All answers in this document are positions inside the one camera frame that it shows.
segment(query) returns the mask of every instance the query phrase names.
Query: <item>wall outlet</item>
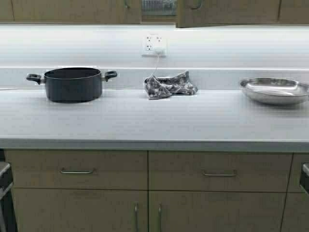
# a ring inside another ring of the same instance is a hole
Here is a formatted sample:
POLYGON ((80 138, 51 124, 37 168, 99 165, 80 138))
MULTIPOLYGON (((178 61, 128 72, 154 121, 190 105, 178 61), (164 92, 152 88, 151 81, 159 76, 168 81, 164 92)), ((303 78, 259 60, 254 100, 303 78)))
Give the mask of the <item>wall outlet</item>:
POLYGON ((143 37, 142 56, 156 57, 156 49, 163 50, 162 57, 167 55, 166 39, 159 34, 147 34, 143 37))

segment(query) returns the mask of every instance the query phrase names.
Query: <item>cabinet handle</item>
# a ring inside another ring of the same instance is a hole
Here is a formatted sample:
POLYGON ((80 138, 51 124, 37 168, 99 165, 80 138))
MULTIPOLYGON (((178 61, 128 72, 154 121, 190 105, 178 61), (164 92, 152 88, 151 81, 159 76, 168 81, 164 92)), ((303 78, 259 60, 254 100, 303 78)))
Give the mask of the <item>cabinet handle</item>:
POLYGON ((237 176, 237 171, 233 170, 232 173, 222 173, 222 174, 214 174, 214 173, 207 173, 205 170, 203 170, 204 176, 211 177, 211 176, 216 176, 216 177, 234 177, 237 176))
POLYGON ((126 7, 127 9, 129 9, 130 6, 128 5, 127 0, 124 0, 124 3, 125 3, 125 7, 126 7))
POLYGON ((139 204, 135 203, 135 208, 134 208, 134 213, 135 213, 135 232, 139 232, 139 204))
POLYGON ((198 10, 198 9, 200 9, 202 7, 202 5, 203 5, 203 1, 204 0, 199 0, 199 4, 197 6, 194 6, 194 7, 191 6, 190 9, 191 10, 198 10))
POLYGON ((66 169, 61 169, 60 173, 61 174, 92 174, 95 171, 95 169, 84 171, 84 170, 66 170, 66 169))
POLYGON ((159 217, 158 217, 159 232, 162 232, 162 204, 159 205, 159 217))

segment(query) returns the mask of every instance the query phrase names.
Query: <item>stainless steel bowl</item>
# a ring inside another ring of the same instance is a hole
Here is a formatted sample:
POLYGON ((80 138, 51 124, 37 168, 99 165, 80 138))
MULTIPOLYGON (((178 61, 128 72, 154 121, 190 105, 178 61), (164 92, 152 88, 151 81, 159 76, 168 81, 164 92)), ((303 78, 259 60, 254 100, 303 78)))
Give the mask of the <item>stainless steel bowl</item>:
POLYGON ((309 85, 287 79, 251 78, 240 83, 249 98, 272 105, 299 104, 309 100, 309 85))

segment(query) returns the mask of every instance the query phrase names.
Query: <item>cabinet door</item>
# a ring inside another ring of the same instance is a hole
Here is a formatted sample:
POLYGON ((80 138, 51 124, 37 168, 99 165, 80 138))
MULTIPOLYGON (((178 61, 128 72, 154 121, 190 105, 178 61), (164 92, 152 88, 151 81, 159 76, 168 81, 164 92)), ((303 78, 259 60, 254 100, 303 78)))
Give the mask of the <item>cabinet door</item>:
POLYGON ((288 193, 281 232, 308 232, 308 218, 309 196, 305 193, 288 193))
POLYGON ((150 232, 279 232, 284 198, 284 193, 153 191, 149 228, 150 232))
POLYGON ((177 27, 276 23, 279 5, 280 0, 178 0, 177 27))
POLYGON ((280 23, 309 23, 309 1, 282 0, 280 23))
POLYGON ((12 0, 0 0, 0 22, 14 21, 12 0))
POLYGON ((147 231, 146 191, 17 188, 14 204, 19 232, 147 231))
POLYGON ((42 23, 140 23, 140 0, 13 0, 15 20, 42 23))

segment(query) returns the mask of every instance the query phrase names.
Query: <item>gray patterned cloth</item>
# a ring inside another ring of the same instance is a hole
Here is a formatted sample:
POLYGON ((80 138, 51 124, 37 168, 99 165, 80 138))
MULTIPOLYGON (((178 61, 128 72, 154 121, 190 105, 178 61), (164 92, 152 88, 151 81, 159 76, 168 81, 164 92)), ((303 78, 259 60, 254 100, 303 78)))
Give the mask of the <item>gray patterned cloth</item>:
POLYGON ((183 72, 175 77, 158 77, 157 79, 171 93, 193 95, 198 91, 197 87, 190 81, 189 71, 183 72))
POLYGON ((172 93, 160 84, 155 76, 148 77, 144 80, 144 90, 150 100, 168 98, 172 95, 172 93))
POLYGON ((151 76, 144 80, 143 85, 150 100, 167 98, 173 93, 193 95, 197 92, 197 87, 190 81, 189 71, 174 77, 151 76))

